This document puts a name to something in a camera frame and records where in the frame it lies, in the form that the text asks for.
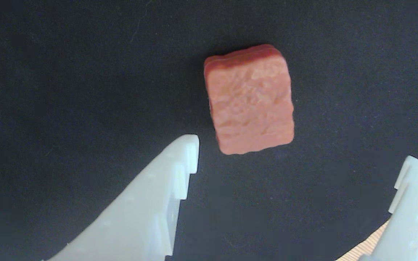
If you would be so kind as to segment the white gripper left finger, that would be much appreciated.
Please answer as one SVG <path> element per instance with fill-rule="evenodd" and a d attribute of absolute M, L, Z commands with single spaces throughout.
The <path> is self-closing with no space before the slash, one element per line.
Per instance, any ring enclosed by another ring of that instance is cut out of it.
<path fill-rule="evenodd" d="M 198 169 L 200 141 L 171 142 L 52 261 L 164 261 L 172 256 L 181 200 Z"/>

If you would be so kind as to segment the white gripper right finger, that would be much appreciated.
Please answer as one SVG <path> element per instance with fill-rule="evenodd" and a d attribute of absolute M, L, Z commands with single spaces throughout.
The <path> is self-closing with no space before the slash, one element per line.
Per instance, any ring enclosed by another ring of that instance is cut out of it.
<path fill-rule="evenodd" d="M 418 159 L 408 156 L 394 188 L 390 219 L 371 254 L 361 261 L 418 261 Z"/>

